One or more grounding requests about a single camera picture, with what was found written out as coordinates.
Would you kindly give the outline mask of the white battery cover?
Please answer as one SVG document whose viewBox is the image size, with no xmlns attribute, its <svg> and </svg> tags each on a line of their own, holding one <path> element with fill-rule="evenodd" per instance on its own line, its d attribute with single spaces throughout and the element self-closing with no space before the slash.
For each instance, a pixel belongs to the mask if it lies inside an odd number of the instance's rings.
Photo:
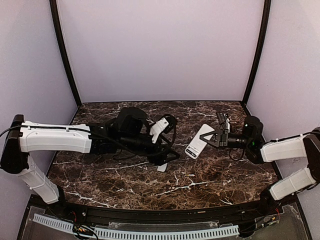
<svg viewBox="0 0 320 240">
<path fill-rule="evenodd" d="M 157 171 L 161 172 L 161 173 L 164 173 L 166 171 L 166 169 L 167 169 L 167 166 L 168 166 L 167 163 L 165 163 L 163 165 L 160 165 L 160 166 L 157 167 Z"/>
</svg>

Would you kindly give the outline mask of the white remote control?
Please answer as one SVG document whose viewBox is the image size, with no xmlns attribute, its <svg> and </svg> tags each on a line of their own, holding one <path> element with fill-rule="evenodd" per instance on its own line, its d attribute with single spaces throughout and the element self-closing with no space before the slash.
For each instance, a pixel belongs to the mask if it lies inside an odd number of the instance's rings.
<svg viewBox="0 0 320 240">
<path fill-rule="evenodd" d="M 203 124 L 185 149 L 185 153 L 196 160 L 207 145 L 206 141 L 200 139 L 200 135 L 213 132 L 215 129 L 207 124 Z"/>
</svg>

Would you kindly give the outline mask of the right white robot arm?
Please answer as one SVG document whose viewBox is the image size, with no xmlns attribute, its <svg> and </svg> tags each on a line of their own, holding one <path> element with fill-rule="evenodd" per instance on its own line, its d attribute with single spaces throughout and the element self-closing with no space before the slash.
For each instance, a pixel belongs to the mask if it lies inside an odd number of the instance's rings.
<svg viewBox="0 0 320 240">
<path fill-rule="evenodd" d="M 219 130 L 204 132 L 199 139 L 215 148 L 242 149 L 246 158 L 259 165 L 278 160 L 306 158 L 307 166 L 273 183 L 261 197 L 279 201 L 284 197 L 309 189 L 320 183 L 320 129 L 281 139 L 264 142 L 263 123 L 249 115 L 245 118 L 240 134 L 230 132 L 226 118 L 218 115 Z"/>
</svg>

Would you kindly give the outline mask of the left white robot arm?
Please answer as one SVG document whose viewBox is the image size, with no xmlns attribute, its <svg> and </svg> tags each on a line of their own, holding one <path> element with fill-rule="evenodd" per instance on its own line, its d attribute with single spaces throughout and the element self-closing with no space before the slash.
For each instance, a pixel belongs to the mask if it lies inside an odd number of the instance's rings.
<svg viewBox="0 0 320 240">
<path fill-rule="evenodd" d="M 62 204 L 65 194 L 52 183 L 32 159 L 35 151 L 67 151 L 82 154 L 115 154 L 118 150 L 162 166 L 180 158 L 172 146 L 177 135 L 177 119 L 163 115 L 150 124 L 147 114 L 137 107 L 124 107 L 106 123 L 79 125 L 40 124 L 17 114 L 6 135 L 0 168 L 21 178 L 48 205 Z"/>
</svg>

